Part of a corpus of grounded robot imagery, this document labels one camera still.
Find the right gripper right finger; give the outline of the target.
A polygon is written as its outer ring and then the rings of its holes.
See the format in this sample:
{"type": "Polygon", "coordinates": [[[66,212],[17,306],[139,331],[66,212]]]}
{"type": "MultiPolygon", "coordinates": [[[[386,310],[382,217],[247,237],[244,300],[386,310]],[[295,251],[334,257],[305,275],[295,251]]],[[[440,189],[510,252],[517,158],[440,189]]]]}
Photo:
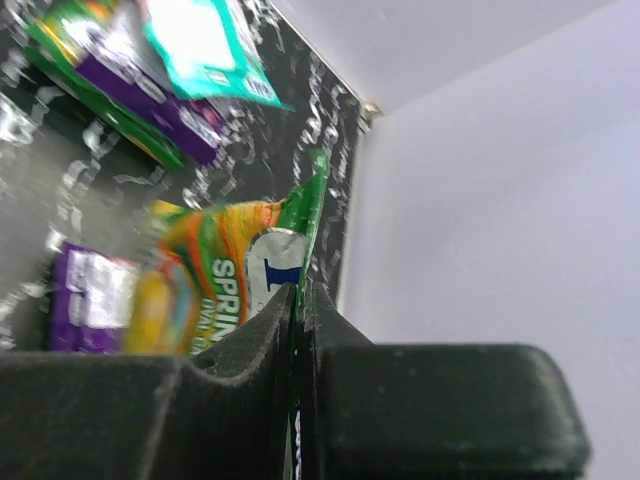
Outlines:
{"type": "Polygon", "coordinates": [[[580,479],[591,445],[560,368],[526,344],[376,344],[308,286],[303,479],[580,479]]]}

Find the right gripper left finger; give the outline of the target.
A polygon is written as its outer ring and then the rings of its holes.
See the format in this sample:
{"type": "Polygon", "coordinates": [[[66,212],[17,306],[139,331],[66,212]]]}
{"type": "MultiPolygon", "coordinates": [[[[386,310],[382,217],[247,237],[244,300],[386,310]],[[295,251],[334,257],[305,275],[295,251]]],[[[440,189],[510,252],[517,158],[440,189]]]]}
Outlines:
{"type": "Polygon", "coordinates": [[[287,479],[296,289],[193,357],[1,358],[5,479],[287,479]]]}

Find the orange green Fox's bag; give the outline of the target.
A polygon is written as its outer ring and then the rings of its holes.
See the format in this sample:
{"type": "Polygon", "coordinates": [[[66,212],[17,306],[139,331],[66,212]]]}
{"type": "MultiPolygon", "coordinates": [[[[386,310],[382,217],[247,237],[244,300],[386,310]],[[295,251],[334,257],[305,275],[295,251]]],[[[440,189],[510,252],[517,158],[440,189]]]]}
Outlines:
{"type": "Polygon", "coordinates": [[[203,210],[156,203],[123,349],[175,355],[150,479],[278,479],[291,323],[329,176],[327,154],[285,198],[203,210]]]}

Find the teal white candy bag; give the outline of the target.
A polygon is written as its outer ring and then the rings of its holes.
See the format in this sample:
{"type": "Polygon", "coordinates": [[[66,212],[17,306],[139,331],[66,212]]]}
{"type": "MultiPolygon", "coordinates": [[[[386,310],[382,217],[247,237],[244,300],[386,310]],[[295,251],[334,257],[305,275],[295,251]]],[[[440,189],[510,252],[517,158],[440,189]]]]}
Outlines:
{"type": "Polygon", "coordinates": [[[294,109],[271,85],[240,2],[154,0],[138,5],[143,33],[162,59],[176,96],[294,109]]]}

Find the green Fox's candy bag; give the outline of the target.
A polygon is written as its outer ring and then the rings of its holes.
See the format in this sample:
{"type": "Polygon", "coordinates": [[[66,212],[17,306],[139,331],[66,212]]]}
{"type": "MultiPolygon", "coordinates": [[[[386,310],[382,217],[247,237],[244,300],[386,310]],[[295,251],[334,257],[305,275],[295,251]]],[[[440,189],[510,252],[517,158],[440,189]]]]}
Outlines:
{"type": "Polygon", "coordinates": [[[26,57],[131,143],[169,169],[183,166],[178,147],[156,127],[113,101],[77,68],[112,19],[116,1],[52,1],[27,26],[26,57]]]}

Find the purple Fox's candy bag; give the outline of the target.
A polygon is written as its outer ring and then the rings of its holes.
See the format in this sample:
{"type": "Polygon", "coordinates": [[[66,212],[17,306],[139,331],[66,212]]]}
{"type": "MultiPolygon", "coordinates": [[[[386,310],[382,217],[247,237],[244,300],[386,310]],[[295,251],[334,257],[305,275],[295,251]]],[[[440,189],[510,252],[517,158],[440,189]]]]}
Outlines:
{"type": "Polygon", "coordinates": [[[120,2],[93,39],[77,72],[199,164],[214,164],[229,102],[174,94],[159,54],[142,32],[137,4],[120,2]]]}

